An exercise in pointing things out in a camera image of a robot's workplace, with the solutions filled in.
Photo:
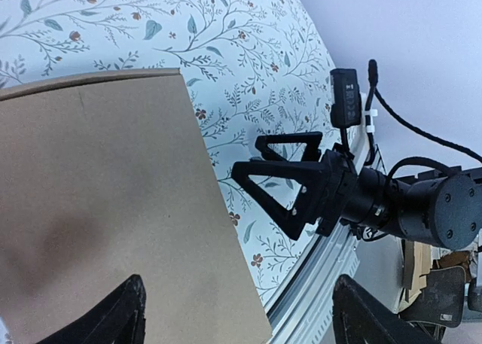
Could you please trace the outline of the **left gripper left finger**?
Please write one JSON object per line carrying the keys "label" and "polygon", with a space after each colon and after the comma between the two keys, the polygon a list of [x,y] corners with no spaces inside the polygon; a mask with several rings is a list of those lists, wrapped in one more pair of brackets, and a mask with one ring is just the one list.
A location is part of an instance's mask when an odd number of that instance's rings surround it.
{"label": "left gripper left finger", "polygon": [[117,286],[89,312],[40,341],[41,344],[143,344],[146,290],[135,274]]}

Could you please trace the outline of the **brown cardboard paper box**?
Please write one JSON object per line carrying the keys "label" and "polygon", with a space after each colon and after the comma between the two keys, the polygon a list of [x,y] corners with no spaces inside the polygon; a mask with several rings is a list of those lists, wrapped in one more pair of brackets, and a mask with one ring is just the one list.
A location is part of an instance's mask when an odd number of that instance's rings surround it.
{"label": "brown cardboard paper box", "polygon": [[101,342],[72,325],[137,280],[147,343],[272,335],[178,69],[1,91],[1,317],[16,343]]}

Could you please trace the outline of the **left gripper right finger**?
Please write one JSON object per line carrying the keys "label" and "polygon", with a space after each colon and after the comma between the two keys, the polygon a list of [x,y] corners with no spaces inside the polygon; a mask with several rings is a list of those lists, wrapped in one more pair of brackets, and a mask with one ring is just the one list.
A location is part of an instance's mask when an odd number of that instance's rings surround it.
{"label": "left gripper right finger", "polygon": [[348,275],[337,279],[333,290],[333,329],[336,343],[435,343]]}

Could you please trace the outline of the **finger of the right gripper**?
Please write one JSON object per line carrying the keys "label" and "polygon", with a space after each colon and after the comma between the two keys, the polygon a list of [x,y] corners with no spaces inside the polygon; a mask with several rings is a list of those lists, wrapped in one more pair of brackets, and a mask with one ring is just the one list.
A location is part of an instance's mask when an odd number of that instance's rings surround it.
{"label": "finger of the right gripper", "polygon": [[322,216],[328,197],[328,173],[317,162],[236,162],[231,177],[293,240]]}
{"label": "finger of the right gripper", "polygon": [[319,149],[322,138],[323,133],[319,131],[280,135],[260,135],[255,141],[255,148],[261,153],[264,160],[288,161],[287,158],[276,153],[270,146],[281,145],[284,147],[288,144],[301,144],[305,145],[301,161],[317,162],[322,155],[321,150]]}

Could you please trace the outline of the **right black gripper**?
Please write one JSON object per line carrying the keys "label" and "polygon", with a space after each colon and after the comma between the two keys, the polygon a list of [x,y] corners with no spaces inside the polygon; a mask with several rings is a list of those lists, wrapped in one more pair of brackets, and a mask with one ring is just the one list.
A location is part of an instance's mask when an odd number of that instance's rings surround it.
{"label": "right black gripper", "polygon": [[308,173],[309,221],[330,236],[337,224],[373,228],[439,248],[468,246],[481,229],[481,170],[408,157],[388,174],[326,151]]}

